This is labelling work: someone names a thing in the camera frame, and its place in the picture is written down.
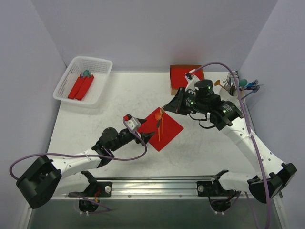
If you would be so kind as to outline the red paper napkin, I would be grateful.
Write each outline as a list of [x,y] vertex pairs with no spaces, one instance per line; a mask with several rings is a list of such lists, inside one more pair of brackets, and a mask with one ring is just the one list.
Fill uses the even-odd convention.
[[149,143],[160,152],[165,148],[175,137],[178,136],[180,132],[183,131],[183,127],[171,118],[167,113],[164,113],[163,117],[163,138],[159,142],[158,140],[158,130],[157,130],[157,120],[155,119],[155,114],[160,112],[160,107],[157,107],[152,113],[146,117],[146,122],[141,125],[138,132],[150,133],[155,132],[154,136],[149,140]]

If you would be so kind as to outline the orange plastic spoon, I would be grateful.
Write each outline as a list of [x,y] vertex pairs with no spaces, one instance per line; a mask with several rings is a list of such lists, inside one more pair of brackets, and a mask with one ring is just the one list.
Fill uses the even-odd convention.
[[163,131],[162,131],[162,128],[163,128],[163,115],[161,113],[156,113],[155,114],[155,119],[157,120],[157,130],[158,130],[158,140],[159,142],[161,141],[162,139],[162,135],[163,135]]

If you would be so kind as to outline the gold fork green handle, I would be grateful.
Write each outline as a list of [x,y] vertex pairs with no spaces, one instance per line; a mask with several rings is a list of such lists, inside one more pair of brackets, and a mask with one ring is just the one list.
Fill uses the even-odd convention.
[[160,127],[160,124],[163,120],[163,114],[164,114],[164,108],[162,107],[160,109],[160,112],[159,113],[156,113],[156,120],[157,120],[157,128]]

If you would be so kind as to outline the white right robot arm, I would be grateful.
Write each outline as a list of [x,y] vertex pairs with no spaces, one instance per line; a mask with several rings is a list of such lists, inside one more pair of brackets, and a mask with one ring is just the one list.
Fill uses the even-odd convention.
[[227,136],[243,153],[255,174],[238,174],[223,170],[211,183],[213,193],[222,195],[228,190],[249,192],[261,203],[277,195],[288,185],[295,173],[292,163],[284,163],[260,140],[249,126],[239,107],[224,101],[214,92],[211,80],[200,80],[193,88],[179,88],[164,110],[179,115],[200,113]]

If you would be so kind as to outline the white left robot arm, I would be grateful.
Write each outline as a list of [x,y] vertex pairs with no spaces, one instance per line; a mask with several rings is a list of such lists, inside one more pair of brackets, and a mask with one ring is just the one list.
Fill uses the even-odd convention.
[[145,119],[127,115],[123,119],[125,129],[106,128],[94,146],[79,154],[36,154],[36,160],[16,179],[17,188],[32,209],[42,207],[54,195],[63,194],[97,204],[92,197],[109,197],[107,189],[111,185],[98,181],[89,170],[116,160],[113,152],[132,141],[147,147],[155,133],[138,131],[145,122]]

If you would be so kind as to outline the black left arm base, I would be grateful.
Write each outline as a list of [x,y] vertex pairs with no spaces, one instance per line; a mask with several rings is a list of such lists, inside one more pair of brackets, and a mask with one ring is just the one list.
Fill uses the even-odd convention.
[[86,215],[110,212],[110,208],[101,203],[101,198],[108,198],[112,193],[112,182],[91,182],[83,192],[70,192],[68,197],[78,198],[78,209]]

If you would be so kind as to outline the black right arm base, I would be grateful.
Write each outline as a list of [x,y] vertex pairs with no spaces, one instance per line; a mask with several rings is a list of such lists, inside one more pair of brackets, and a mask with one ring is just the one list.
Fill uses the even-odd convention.
[[233,205],[234,198],[240,195],[240,191],[224,190],[216,181],[197,181],[196,186],[197,196],[207,197],[215,214],[224,215]]

